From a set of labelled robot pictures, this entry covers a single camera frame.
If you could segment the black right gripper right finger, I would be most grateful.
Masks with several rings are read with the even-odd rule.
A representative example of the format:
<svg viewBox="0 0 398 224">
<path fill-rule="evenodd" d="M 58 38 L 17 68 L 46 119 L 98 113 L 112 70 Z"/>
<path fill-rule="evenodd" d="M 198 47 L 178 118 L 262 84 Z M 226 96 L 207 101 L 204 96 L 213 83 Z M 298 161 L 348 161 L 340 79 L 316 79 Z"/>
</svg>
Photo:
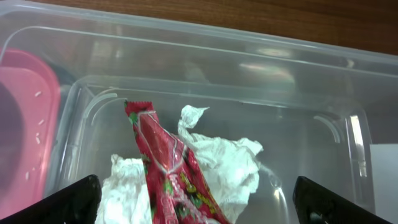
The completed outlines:
<svg viewBox="0 0 398 224">
<path fill-rule="evenodd" d="M 297 177 L 293 202 L 300 224 L 391 224 L 304 176 Z"/>
</svg>

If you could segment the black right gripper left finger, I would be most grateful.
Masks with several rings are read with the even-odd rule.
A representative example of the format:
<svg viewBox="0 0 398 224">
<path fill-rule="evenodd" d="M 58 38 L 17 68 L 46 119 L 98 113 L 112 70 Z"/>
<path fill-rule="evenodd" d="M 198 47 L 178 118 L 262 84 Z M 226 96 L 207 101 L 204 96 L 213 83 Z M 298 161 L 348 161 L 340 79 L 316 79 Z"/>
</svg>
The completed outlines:
<svg viewBox="0 0 398 224">
<path fill-rule="evenodd" d="M 100 200 L 100 180 L 91 174 L 1 219 L 1 224 L 94 224 Z"/>
</svg>

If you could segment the white paper napkin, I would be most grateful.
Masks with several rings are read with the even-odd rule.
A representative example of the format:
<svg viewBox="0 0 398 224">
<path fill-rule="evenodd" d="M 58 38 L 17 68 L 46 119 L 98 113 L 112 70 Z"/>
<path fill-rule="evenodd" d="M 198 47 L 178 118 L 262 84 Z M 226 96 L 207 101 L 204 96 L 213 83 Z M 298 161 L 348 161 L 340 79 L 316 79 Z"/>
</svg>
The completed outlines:
<svg viewBox="0 0 398 224">
<path fill-rule="evenodd" d="M 235 223 L 259 186 L 259 165 L 254 158 L 263 147 L 248 138 L 230 141 L 189 133 L 204 112 L 204 108 L 183 107 L 178 136 L 193 150 L 223 214 Z M 111 162 L 111 175 L 103 182 L 95 223 L 151 223 L 142 160 L 113 154 Z"/>
</svg>

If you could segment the red snack wrapper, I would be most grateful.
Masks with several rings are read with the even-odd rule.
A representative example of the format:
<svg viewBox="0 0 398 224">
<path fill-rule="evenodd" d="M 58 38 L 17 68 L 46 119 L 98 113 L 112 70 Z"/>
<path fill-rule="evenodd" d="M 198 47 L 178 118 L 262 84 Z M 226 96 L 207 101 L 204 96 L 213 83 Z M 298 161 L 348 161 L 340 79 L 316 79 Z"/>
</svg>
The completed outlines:
<svg viewBox="0 0 398 224">
<path fill-rule="evenodd" d="M 144 166 L 153 223 L 229 221 L 211 194 L 193 151 L 164 129 L 150 101 L 125 101 Z"/>
</svg>

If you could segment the clear plastic bin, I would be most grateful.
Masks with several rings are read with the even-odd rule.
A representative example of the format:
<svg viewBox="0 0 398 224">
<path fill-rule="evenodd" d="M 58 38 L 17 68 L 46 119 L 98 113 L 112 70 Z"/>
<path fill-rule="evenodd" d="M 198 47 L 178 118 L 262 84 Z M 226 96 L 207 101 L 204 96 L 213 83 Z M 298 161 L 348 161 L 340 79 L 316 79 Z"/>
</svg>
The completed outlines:
<svg viewBox="0 0 398 224">
<path fill-rule="evenodd" d="M 60 84 L 44 197 L 139 156 L 124 113 L 137 100 L 171 132 L 192 105 L 205 108 L 195 133 L 262 144 L 239 223 L 297 223 L 299 176 L 397 221 L 395 55 L 30 1 L 1 2 L 3 48 Z"/>
</svg>

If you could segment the red plastic tray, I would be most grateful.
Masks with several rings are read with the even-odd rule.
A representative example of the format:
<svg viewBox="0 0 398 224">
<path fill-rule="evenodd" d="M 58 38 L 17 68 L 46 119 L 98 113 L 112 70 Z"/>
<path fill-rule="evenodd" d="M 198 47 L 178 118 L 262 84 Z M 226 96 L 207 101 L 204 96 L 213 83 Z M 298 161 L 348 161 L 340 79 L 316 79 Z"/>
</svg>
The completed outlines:
<svg viewBox="0 0 398 224">
<path fill-rule="evenodd" d="M 37 56 L 12 48 L 1 53 L 1 218 L 5 218 L 44 197 L 60 84 Z"/>
</svg>

